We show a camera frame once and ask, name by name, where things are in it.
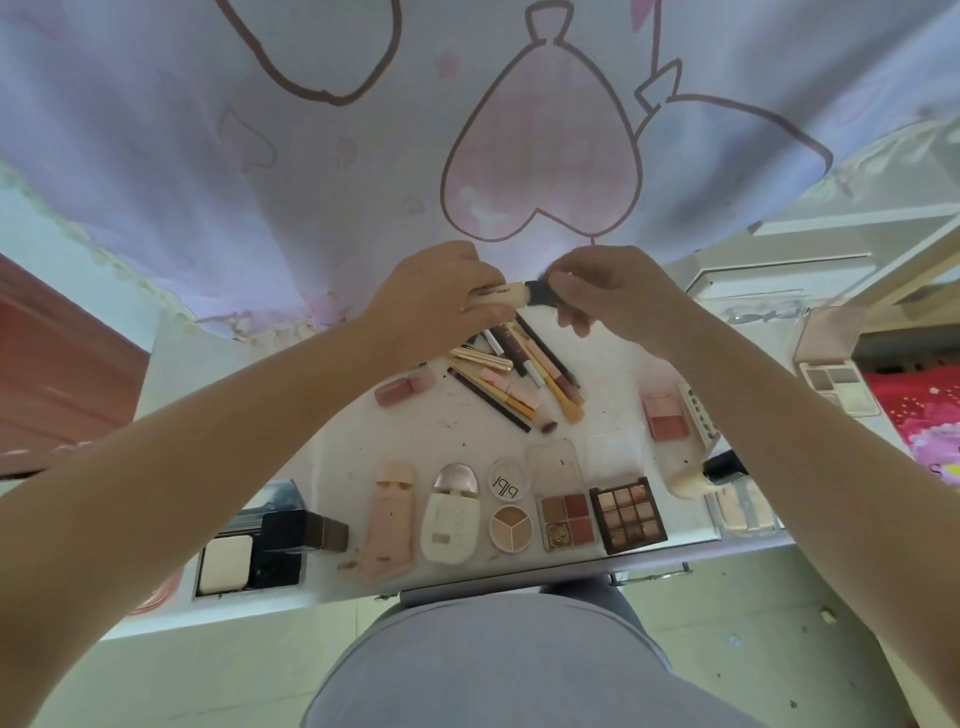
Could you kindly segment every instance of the round compact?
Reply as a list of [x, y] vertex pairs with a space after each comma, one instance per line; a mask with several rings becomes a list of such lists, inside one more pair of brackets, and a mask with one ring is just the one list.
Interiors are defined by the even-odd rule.
[[490, 519], [490, 540], [507, 553], [518, 553], [530, 545], [534, 525], [527, 512], [515, 505], [505, 505]]
[[526, 496], [530, 490], [530, 474], [519, 459], [501, 457], [491, 466], [487, 484], [500, 500], [513, 503]]

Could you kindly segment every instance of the pink heart pattern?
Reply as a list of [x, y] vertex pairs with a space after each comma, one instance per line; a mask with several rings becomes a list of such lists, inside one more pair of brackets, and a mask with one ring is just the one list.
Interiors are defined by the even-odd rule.
[[447, 158], [441, 206], [458, 231], [507, 240], [536, 214], [594, 238], [630, 214], [640, 158], [600, 69], [564, 40], [566, 0], [526, 10], [531, 43], [481, 99]]

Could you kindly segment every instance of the white wall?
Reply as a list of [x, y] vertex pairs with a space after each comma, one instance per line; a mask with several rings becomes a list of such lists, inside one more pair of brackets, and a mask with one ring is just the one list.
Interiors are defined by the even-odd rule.
[[58, 221], [38, 207], [42, 204], [29, 199], [0, 164], [0, 255], [150, 351], [159, 296], [132, 272], [121, 279], [122, 264], [111, 264], [105, 254], [67, 237]]

